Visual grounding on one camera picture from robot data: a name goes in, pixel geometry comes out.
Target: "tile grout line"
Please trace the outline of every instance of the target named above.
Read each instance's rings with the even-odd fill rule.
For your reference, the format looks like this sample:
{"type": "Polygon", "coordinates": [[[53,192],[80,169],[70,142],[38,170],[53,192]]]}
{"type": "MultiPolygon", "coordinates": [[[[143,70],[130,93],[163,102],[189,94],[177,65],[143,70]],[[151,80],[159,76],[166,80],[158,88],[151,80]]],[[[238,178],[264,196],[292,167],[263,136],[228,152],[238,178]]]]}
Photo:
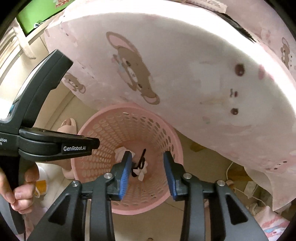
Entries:
{"type": "Polygon", "coordinates": [[[178,209],[178,210],[184,212],[184,210],[182,210],[182,209],[180,209],[180,208],[178,208],[178,207],[175,207],[175,206],[173,206],[172,204],[167,203],[166,201],[164,201],[164,203],[166,203],[167,205],[169,205],[169,206],[171,206],[171,207],[174,207],[174,208],[176,208],[176,209],[178,209]]]}

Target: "metal screw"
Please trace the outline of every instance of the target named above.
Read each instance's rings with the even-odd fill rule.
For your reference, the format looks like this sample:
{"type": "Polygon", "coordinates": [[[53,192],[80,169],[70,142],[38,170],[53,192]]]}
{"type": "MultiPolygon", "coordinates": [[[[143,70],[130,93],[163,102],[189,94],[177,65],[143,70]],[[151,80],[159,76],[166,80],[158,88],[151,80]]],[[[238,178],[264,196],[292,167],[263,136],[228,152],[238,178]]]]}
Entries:
{"type": "Polygon", "coordinates": [[[217,184],[218,184],[220,187],[224,187],[224,186],[225,186],[225,182],[222,181],[222,180],[218,180],[218,181],[217,181],[217,184]]]}
{"type": "Polygon", "coordinates": [[[78,184],[79,184],[79,181],[73,181],[73,182],[72,182],[72,186],[73,186],[73,187],[77,187],[78,184]]]}
{"type": "Polygon", "coordinates": [[[192,175],[190,173],[184,173],[183,177],[185,179],[190,179],[190,178],[192,178],[192,175]]]}
{"type": "Polygon", "coordinates": [[[106,178],[106,179],[110,179],[112,177],[113,177],[113,175],[110,172],[107,172],[107,173],[104,174],[104,178],[106,178]]]}

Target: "finger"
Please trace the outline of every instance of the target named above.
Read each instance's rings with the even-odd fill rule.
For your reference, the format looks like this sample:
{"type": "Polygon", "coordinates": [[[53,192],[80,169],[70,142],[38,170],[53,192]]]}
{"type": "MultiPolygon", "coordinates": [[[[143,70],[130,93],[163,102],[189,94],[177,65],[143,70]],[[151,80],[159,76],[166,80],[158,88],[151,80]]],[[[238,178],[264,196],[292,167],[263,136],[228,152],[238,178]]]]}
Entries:
{"type": "Polygon", "coordinates": [[[9,203],[15,202],[15,196],[13,195],[7,177],[3,170],[0,168],[0,194],[9,203]]]}
{"type": "Polygon", "coordinates": [[[36,189],[36,182],[27,183],[21,185],[13,190],[16,200],[30,199],[34,196],[36,189]]]}
{"type": "Polygon", "coordinates": [[[22,211],[27,209],[28,207],[31,207],[33,205],[34,199],[21,199],[21,200],[16,200],[13,204],[11,204],[11,207],[15,211],[22,211]]]}
{"type": "Polygon", "coordinates": [[[25,172],[25,181],[30,183],[30,182],[35,182],[39,179],[39,169],[37,164],[35,163],[34,166],[32,166],[31,168],[29,168],[26,172],[25,172]]]}
{"type": "Polygon", "coordinates": [[[33,206],[30,206],[24,210],[18,211],[20,214],[27,214],[27,213],[31,213],[33,211],[33,206]]]}

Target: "perforated basket wall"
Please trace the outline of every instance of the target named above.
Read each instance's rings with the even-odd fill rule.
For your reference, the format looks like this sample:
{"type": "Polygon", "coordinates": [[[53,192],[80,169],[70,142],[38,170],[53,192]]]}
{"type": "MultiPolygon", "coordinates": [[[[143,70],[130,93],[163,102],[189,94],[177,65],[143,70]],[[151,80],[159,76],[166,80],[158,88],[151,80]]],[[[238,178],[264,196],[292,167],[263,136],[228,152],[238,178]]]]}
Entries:
{"type": "Polygon", "coordinates": [[[136,163],[146,148],[148,167],[143,182],[130,175],[123,200],[112,201],[113,213],[143,213],[160,205],[170,196],[163,167],[163,153],[171,151],[175,161],[183,164],[183,152],[173,127],[159,116],[133,103],[113,105],[92,116],[78,134],[97,137],[101,142],[91,156],[71,160],[74,176],[82,183],[93,181],[111,170],[115,163],[116,148],[124,146],[136,153],[133,158],[136,163]]]}

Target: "cartoon bear print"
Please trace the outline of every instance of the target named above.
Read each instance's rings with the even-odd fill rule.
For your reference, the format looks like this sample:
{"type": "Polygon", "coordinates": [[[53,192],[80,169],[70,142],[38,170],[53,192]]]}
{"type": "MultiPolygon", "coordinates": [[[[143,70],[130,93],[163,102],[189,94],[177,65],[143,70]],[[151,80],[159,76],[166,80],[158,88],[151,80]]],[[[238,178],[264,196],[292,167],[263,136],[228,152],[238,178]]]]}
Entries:
{"type": "Polygon", "coordinates": [[[283,37],[282,39],[283,47],[281,47],[281,60],[285,64],[285,66],[288,68],[288,70],[296,70],[296,64],[294,63],[294,59],[296,59],[296,56],[293,52],[290,51],[290,46],[287,42],[287,40],[283,37]]]}
{"type": "Polygon", "coordinates": [[[85,86],[79,83],[78,79],[75,76],[67,72],[64,78],[66,80],[66,83],[70,84],[73,87],[72,90],[74,92],[79,91],[81,94],[85,93],[86,91],[85,86]]]}
{"type": "Polygon", "coordinates": [[[151,74],[136,47],[120,34],[107,32],[106,36],[111,46],[118,51],[117,55],[113,55],[113,62],[118,65],[121,78],[133,91],[139,90],[147,103],[159,104],[159,96],[150,85],[151,74]]]}

